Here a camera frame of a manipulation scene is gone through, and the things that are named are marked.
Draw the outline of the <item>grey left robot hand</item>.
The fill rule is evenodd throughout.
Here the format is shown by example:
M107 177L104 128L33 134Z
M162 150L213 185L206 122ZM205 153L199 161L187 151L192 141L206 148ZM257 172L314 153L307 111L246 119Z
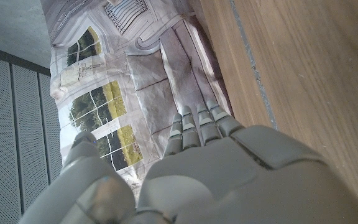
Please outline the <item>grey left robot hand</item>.
M81 132L21 223L358 223L358 198L316 151L210 100L173 117L138 196Z

